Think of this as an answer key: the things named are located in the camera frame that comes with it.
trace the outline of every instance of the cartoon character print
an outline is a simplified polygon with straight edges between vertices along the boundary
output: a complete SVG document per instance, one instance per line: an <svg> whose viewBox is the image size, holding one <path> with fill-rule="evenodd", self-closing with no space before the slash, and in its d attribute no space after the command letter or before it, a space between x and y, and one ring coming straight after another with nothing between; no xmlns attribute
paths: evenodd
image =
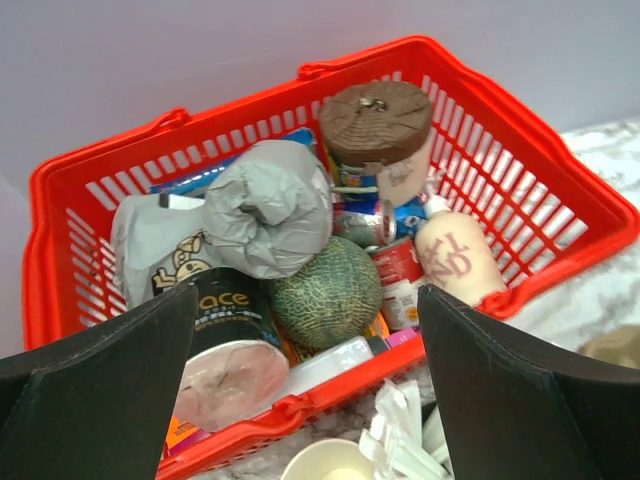
<svg viewBox="0 0 640 480"><path fill-rule="evenodd" d="M169 273L166 268L160 267L151 277L156 295L195 273L211 268L211 265L204 260L192 258L194 254L202 250L202 245L205 242L204 233L198 232L178 243L172 255L174 273Z"/></svg>

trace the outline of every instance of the canned drink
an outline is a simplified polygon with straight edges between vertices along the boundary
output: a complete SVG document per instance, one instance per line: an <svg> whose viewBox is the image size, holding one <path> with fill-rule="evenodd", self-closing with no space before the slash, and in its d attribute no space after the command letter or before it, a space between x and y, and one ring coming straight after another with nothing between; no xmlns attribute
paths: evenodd
<svg viewBox="0 0 640 480"><path fill-rule="evenodd" d="M387 200L334 203L333 234L362 248L388 245L396 238L393 205Z"/></svg>

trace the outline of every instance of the gray plastic bag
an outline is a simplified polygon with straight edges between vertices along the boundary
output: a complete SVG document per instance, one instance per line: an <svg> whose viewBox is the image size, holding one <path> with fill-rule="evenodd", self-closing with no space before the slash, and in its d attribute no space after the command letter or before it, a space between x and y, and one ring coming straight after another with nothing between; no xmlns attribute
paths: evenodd
<svg viewBox="0 0 640 480"><path fill-rule="evenodd" d="M304 145L264 140L216 178L202 214L230 267L260 279L289 277L331 236L329 177Z"/></svg>

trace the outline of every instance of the grocery item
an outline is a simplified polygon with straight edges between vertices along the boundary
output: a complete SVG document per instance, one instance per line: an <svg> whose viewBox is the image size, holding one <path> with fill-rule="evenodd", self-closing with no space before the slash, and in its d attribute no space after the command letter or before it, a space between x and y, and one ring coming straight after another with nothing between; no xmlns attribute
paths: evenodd
<svg viewBox="0 0 640 480"><path fill-rule="evenodd" d="M331 235L328 174L298 142L258 142L211 184L202 222L227 265L260 279L291 276Z"/></svg>
<svg viewBox="0 0 640 480"><path fill-rule="evenodd" d="M297 274L268 285L287 336L314 348L330 348L362 335L382 302L373 261L355 243L335 236Z"/></svg>
<svg viewBox="0 0 640 480"><path fill-rule="evenodd" d="M174 415L212 432L270 405L289 364L258 280L215 268L190 281L198 315Z"/></svg>
<svg viewBox="0 0 640 480"><path fill-rule="evenodd" d="M640 368L640 325L625 325L599 335L580 347L579 353L623 367Z"/></svg>
<svg viewBox="0 0 640 480"><path fill-rule="evenodd" d="M160 195L128 196L111 228L113 283L127 308L137 307L189 275L226 266L202 230L200 208L161 206Z"/></svg>
<svg viewBox="0 0 640 480"><path fill-rule="evenodd" d="M334 203L333 234L363 248L387 245L396 238L393 205L385 200Z"/></svg>
<svg viewBox="0 0 640 480"><path fill-rule="evenodd" d="M299 128L281 137L281 140L290 140L306 146L313 155L317 155L317 142L313 131L308 128ZM195 198L204 198L211 183L229 167L239 155L226 158L213 166L208 166L189 175L184 175L171 182L151 186L151 193L171 193Z"/></svg>
<svg viewBox="0 0 640 480"><path fill-rule="evenodd" d="M433 194L425 213L429 220L417 233L415 245L427 280L471 306L507 289L472 216L452 212L445 198Z"/></svg>
<svg viewBox="0 0 640 480"><path fill-rule="evenodd" d="M396 217L396 236L415 237L418 230L426 223L427 216L420 197L414 197L404 205L394 209Z"/></svg>
<svg viewBox="0 0 640 480"><path fill-rule="evenodd" d="M277 401L287 395L300 395L373 358L362 336L347 340L291 368L289 378L278 393Z"/></svg>
<svg viewBox="0 0 640 480"><path fill-rule="evenodd" d="M375 320L371 323L371 325L369 325L369 328L364 332L363 335L366 339L375 337L384 342L383 339L389 336L389 329L382 314L378 313L378 315L376 315ZM282 340L284 354L289 359L289 365L291 367L295 367L296 365L306 362L307 360L311 360L312 358L323 352L322 349L311 348L306 345L300 345L299 343L288 340L286 334L282 331L282 329L280 329L280 338Z"/></svg>
<svg viewBox="0 0 640 480"><path fill-rule="evenodd" d="M418 289L426 285L411 237L368 250L382 284L382 312L389 330L418 325Z"/></svg>
<svg viewBox="0 0 640 480"><path fill-rule="evenodd" d="M422 189L434 135L433 104L408 82L350 86L329 98L320 129L341 191L403 205Z"/></svg>
<svg viewBox="0 0 640 480"><path fill-rule="evenodd" d="M373 464L341 438L312 443L289 462L281 480L371 480Z"/></svg>
<svg viewBox="0 0 640 480"><path fill-rule="evenodd" d="M387 343L387 345L389 345L389 348L393 348L408 342L412 338L416 338L419 336L420 327L409 327L392 333L387 338L385 338L385 342Z"/></svg>
<svg viewBox="0 0 640 480"><path fill-rule="evenodd" d="M189 422L183 422L177 417L171 417L169 422L169 432L165 441L167 453L175 455L191 445L209 436L209 433L199 429Z"/></svg>
<svg viewBox="0 0 640 480"><path fill-rule="evenodd" d="M374 480L453 479L443 466L448 454L438 451L436 458L422 447L422 409L415 380L400 385L385 380L376 393L375 409L358 443L360 452L374 464Z"/></svg>

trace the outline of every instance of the melon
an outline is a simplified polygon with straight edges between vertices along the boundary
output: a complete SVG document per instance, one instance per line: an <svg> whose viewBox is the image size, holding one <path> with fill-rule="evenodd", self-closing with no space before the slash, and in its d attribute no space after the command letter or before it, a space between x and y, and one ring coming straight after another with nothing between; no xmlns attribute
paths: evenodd
<svg viewBox="0 0 640 480"><path fill-rule="evenodd" d="M274 313L287 336L318 349L362 335L382 303L373 260L341 237L331 237L295 275L267 285Z"/></svg>

